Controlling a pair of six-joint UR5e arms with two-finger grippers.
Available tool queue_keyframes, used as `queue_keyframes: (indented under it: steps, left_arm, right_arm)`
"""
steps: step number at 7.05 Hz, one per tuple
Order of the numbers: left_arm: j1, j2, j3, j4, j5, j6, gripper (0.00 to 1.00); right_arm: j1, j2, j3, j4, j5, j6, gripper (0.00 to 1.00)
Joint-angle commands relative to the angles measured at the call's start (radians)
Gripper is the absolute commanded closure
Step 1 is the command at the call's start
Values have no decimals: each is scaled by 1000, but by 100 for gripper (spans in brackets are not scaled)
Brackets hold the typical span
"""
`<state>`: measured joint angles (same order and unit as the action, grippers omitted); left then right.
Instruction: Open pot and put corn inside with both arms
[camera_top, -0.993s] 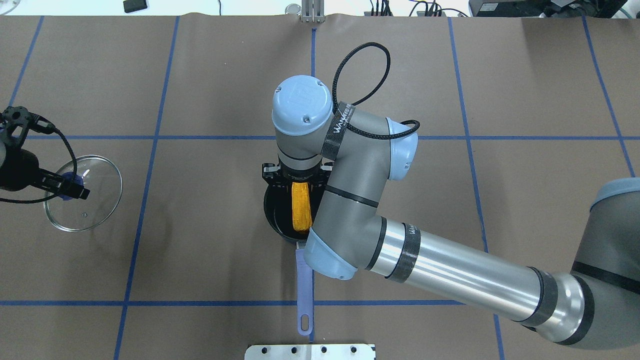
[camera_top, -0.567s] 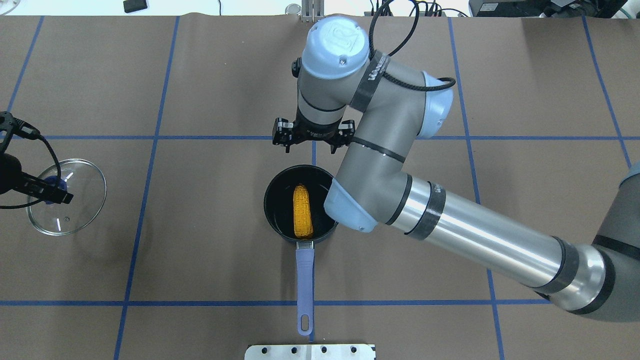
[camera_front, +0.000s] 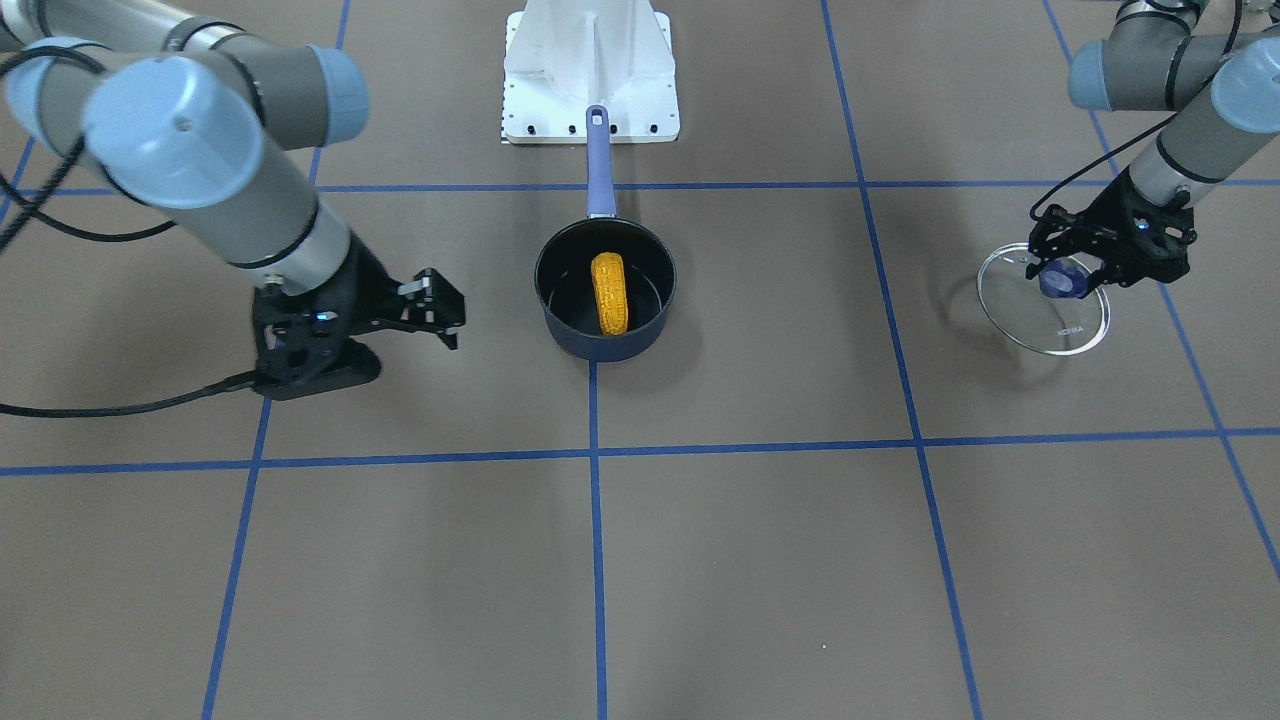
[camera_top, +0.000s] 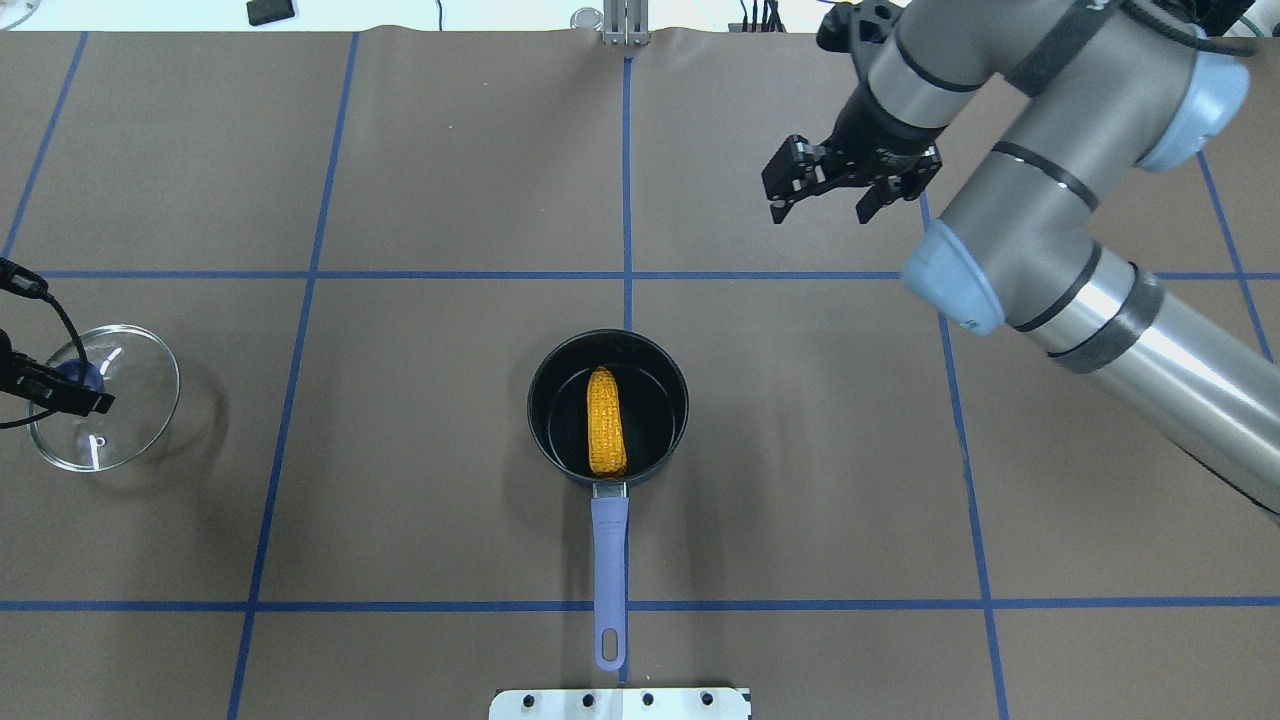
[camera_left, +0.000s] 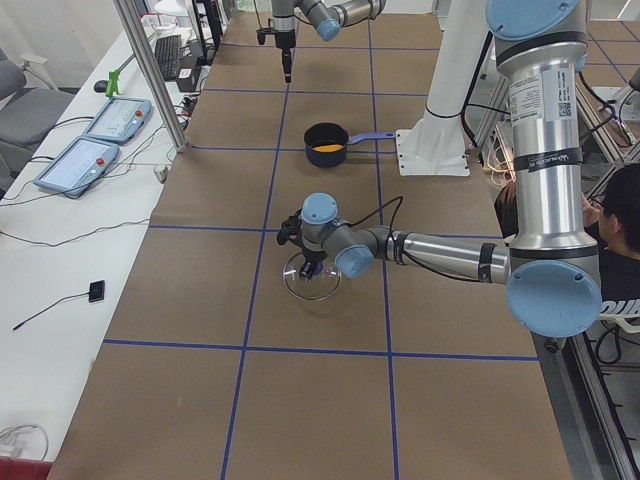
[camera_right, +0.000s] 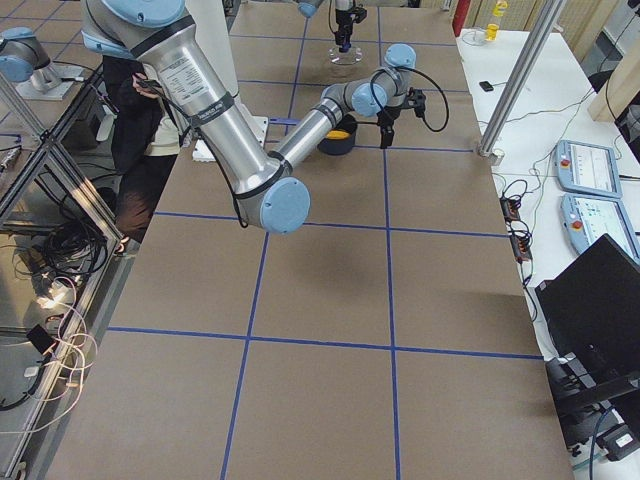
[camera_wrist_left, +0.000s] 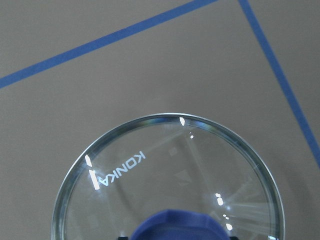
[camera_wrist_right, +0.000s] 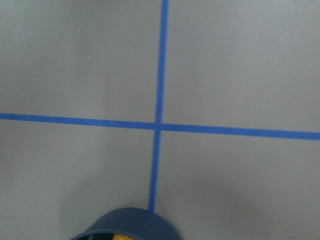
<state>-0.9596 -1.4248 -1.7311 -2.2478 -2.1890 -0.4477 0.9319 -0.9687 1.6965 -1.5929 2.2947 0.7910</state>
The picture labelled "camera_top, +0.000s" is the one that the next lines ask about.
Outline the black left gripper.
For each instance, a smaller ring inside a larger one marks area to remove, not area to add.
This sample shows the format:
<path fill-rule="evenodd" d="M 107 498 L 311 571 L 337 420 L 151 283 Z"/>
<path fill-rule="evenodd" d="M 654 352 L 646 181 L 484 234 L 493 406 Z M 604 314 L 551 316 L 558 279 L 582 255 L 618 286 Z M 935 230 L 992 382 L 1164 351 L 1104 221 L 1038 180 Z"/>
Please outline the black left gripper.
<path fill-rule="evenodd" d="M 105 391 L 104 383 L 83 386 L 59 380 L 54 369 L 17 352 L 5 331 L 1 331 L 1 391 L 49 411 L 74 416 L 106 414 L 116 400 Z"/>

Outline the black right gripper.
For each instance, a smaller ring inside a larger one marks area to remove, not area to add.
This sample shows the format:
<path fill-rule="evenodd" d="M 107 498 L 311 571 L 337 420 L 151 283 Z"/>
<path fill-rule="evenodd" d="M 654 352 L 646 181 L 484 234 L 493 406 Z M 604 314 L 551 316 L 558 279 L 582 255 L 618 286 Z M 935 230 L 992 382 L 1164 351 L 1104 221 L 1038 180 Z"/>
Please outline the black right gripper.
<path fill-rule="evenodd" d="M 869 86 L 858 86 L 826 141 L 812 143 L 804 136 L 788 135 L 762 169 L 772 222 L 782 224 L 804 199 L 872 182 L 855 206 L 863 225 L 883 208 L 918 200 L 941 165 L 915 164 L 943 129 L 900 120 L 881 106 Z"/>

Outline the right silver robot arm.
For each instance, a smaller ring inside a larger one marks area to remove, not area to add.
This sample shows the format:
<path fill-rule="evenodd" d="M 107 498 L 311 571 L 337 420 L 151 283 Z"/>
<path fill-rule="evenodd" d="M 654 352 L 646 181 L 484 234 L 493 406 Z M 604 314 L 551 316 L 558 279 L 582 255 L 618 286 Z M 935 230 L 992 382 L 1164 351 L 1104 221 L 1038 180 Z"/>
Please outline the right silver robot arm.
<path fill-rule="evenodd" d="M 1276 520 L 1276 365 L 1085 229 L 1129 170 L 1179 167 L 1230 123 L 1257 40 L 1157 1 L 840 3 L 815 40 L 858 83 L 828 138 L 788 136 L 763 168 L 772 220 L 836 188 L 864 190 L 861 223 L 918 199 L 938 137 L 1002 77 L 1027 105 L 927 223 L 904 284 L 974 334 L 1024 334 Z"/>

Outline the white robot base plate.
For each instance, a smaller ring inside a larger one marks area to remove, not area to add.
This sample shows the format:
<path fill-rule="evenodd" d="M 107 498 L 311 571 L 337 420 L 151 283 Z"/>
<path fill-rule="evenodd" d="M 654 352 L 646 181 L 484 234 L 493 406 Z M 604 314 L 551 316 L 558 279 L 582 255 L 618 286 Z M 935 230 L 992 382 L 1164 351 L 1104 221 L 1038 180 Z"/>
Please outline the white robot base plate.
<path fill-rule="evenodd" d="M 732 687 L 509 689 L 489 719 L 753 719 L 750 691 Z"/>

